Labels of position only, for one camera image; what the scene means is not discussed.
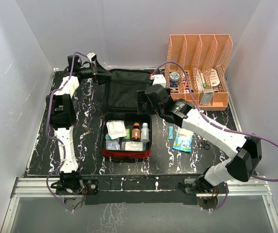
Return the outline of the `clear bag white gauze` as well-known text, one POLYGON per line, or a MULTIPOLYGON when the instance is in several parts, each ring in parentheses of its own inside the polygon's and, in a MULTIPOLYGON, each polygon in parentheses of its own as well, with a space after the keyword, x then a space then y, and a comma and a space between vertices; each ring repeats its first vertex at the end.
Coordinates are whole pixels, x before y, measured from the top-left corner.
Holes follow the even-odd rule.
POLYGON ((122 142, 121 150, 124 151, 144 151, 146 149, 146 143, 137 141, 122 142))

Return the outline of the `blue cotton swab packet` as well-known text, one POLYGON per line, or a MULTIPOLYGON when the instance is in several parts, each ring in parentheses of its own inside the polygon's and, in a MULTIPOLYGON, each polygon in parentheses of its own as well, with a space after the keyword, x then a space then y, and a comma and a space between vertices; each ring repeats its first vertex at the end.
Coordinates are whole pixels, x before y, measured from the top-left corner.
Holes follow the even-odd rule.
POLYGON ((190 130, 178 128, 172 148, 183 152, 191 152, 193 135, 194 133, 190 130))

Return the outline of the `white gauze pad packet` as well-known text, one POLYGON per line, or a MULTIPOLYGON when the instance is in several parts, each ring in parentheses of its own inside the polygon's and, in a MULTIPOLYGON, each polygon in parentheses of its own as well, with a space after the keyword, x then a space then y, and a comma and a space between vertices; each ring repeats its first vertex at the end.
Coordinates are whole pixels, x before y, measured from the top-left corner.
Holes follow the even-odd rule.
POLYGON ((110 120, 106 122, 108 135, 110 138, 117 139, 127 135, 126 128, 123 120, 110 120))

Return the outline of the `clear bag blue bandage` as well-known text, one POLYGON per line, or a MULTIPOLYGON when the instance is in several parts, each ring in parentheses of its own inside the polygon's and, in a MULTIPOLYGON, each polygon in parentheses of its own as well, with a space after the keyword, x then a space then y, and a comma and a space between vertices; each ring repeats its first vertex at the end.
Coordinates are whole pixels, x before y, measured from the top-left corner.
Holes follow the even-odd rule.
POLYGON ((115 138, 115 139, 112 139, 112 138, 109 136, 108 133, 105 135, 105 139, 106 139, 106 140, 115 140, 115 141, 119 141, 119 140, 120 140, 119 137, 118 137, 118 138, 115 138))

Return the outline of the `brown bottle orange cap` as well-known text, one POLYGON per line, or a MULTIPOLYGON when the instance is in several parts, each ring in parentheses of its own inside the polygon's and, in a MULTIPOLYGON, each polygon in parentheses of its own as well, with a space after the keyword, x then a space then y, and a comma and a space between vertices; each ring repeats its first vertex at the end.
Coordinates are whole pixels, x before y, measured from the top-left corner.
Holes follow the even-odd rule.
POLYGON ((141 139, 140 124, 138 122, 134 123, 133 125, 133 129, 131 132, 131 139, 132 141, 140 141, 141 139))

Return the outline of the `small green medicine box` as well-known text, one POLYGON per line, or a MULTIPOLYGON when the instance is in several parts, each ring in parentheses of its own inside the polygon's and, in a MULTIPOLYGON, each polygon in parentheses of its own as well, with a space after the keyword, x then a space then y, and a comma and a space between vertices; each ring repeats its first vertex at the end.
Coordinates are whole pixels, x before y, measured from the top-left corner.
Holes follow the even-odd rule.
POLYGON ((130 140, 131 139, 131 131, 130 129, 126 129, 126 136, 125 136, 126 139, 130 140))

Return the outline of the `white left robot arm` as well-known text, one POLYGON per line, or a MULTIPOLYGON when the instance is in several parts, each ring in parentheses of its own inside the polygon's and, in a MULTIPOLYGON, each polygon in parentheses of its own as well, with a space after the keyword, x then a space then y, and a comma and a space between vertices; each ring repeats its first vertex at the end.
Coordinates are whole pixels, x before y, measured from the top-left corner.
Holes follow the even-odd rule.
POLYGON ((63 77, 60 86, 46 97, 48 107, 46 134, 49 139, 58 143, 60 155, 60 165, 49 173, 52 175, 59 172, 60 180, 50 187, 73 194, 82 192, 84 182, 80 176, 74 150, 73 129, 76 124, 76 112, 72 98, 83 79, 92 79, 102 84, 112 75, 101 66, 95 53, 87 54, 85 56, 87 61, 84 63, 81 56, 81 53, 76 52, 67 57, 67 76, 63 77))

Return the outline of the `white plastic bottle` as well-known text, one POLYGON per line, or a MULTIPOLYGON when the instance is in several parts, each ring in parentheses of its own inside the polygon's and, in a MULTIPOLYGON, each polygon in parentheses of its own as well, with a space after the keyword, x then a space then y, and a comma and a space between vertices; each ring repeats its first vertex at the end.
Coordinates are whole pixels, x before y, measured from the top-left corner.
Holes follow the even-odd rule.
POLYGON ((142 124, 140 141, 143 142, 143 143, 148 143, 149 142, 148 123, 143 123, 142 124))

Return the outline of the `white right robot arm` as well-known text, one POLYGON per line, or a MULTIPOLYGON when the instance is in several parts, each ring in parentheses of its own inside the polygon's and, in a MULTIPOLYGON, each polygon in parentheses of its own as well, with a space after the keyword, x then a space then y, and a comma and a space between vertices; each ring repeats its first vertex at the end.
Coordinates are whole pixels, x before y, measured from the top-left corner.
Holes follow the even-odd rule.
POLYGON ((149 77, 151 86, 138 91, 138 103, 147 102, 148 108, 168 123, 189 130, 220 148, 228 157, 207 168, 198 179, 185 188, 210 193, 220 183, 229 180, 248 182, 262 158, 261 141, 255 136, 229 132, 215 120, 202 116, 195 106, 184 99, 173 100, 165 87, 164 75, 149 77))

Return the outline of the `black handled metal scissors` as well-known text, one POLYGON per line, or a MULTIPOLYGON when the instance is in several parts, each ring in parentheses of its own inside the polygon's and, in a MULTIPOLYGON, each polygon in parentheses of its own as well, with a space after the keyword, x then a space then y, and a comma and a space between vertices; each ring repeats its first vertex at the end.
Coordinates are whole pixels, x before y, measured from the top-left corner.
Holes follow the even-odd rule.
POLYGON ((200 149, 209 150, 211 146, 205 138, 202 138, 202 140, 198 143, 198 147, 200 149))

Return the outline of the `red black medicine case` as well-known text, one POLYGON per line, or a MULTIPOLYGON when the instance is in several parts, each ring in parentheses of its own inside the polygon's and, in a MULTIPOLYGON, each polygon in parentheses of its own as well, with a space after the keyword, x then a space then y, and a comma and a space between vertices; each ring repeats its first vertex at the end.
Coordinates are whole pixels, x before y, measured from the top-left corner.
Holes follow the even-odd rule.
POLYGON ((104 100, 108 112, 104 115, 100 148, 103 157, 113 159, 144 159, 150 156, 151 142, 142 150, 109 150, 106 148, 105 135, 108 133, 106 123, 109 120, 124 120, 125 127, 133 129, 134 123, 147 123, 148 129, 152 130, 152 119, 147 112, 150 107, 144 104, 142 114, 137 113, 137 92, 145 91, 151 86, 150 70, 140 69, 112 69, 111 76, 102 82, 105 84, 104 100))

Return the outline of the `clear bag blue mask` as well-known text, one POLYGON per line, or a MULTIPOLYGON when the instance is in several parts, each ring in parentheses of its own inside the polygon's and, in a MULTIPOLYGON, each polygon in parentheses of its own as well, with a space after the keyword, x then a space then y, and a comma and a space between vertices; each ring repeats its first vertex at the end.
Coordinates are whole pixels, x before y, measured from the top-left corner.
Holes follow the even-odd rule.
POLYGON ((106 140, 106 150, 120 150, 120 144, 116 140, 106 140))

